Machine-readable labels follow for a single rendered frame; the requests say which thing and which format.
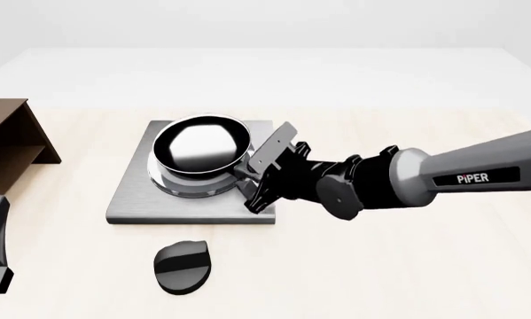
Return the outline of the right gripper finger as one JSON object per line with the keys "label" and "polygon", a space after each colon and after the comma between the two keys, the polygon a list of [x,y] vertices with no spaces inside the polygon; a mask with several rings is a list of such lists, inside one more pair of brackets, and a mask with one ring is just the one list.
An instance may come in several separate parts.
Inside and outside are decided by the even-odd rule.
{"label": "right gripper finger", "polygon": [[247,164],[237,164],[233,168],[233,174],[239,179],[239,180],[252,180],[256,183],[258,183],[262,179],[262,175],[257,174],[254,172],[250,167],[247,166]]}
{"label": "right gripper finger", "polygon": [[258,189],[258,185],[255,182],[236,182],[236,187],[246,200],[254,198],[254,194]]}

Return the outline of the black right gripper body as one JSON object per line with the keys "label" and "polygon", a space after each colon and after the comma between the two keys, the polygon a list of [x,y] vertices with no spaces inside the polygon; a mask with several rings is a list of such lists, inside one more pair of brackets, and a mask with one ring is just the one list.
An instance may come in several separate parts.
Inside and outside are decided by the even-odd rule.
{"label": "black right gripper body", "polygon": [[259,214],[280,198],[312,199],[311,162],[307,161],[310,151],[308,143],[304,142],[298,142],[293,149],[286,148],[277,158],[279,167],[268,166],[257,191],[246,201],[249,212]]}

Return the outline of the black frying pan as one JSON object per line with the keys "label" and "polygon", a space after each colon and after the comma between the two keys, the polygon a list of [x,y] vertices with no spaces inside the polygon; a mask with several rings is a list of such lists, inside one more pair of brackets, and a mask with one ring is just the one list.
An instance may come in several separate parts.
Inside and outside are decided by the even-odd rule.
{"label": "black frying pan", "polygon": [[254,152],[249,127],[221,114],[171,121],[152,142],[147,170],[161,190],[179,198],[208,198],[250,183]]}

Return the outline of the round black stove knob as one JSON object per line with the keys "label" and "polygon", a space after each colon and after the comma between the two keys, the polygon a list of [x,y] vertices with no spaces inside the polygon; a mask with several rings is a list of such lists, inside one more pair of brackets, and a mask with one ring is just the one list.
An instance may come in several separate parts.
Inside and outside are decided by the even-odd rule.
{"label": "round black stove knob", "polygon": [[197,291],[208,280],[212,261],[207,241],[179,241],[160,249],[153,273],[160,288],[173,295]]}

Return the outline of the flat square stove plate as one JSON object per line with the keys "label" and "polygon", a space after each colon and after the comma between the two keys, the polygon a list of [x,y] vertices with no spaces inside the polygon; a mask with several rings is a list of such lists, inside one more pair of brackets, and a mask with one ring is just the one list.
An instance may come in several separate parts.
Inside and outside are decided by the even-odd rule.
{"label": "flat square stove plate", "polygon": [[155,137],[171,121],[150,121],[106,210],[111,224],[274,224],[275,207],[244,207],[233,175],[193,180],[157,168]]}

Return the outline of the small flat plate on stalk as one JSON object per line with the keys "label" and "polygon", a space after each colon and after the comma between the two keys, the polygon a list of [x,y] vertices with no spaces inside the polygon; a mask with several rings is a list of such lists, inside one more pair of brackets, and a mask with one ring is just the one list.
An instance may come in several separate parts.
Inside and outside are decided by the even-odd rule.
{"label": "small flat plate on stalk", "polygon": [[257,175],[262,175],[270,164],[277,161],[297,135],[297,129],[288,121],[282,124],[249,159],[247,166]]}

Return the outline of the brown wooden cabinet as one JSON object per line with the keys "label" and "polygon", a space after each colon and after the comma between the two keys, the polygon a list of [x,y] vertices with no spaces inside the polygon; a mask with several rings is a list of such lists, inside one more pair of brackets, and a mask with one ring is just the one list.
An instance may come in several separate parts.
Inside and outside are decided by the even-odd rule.
{"label": "brown wooden cabinet", "polygon": [[32,164],[62,159],[25,98],[0,98],[0,195]]}

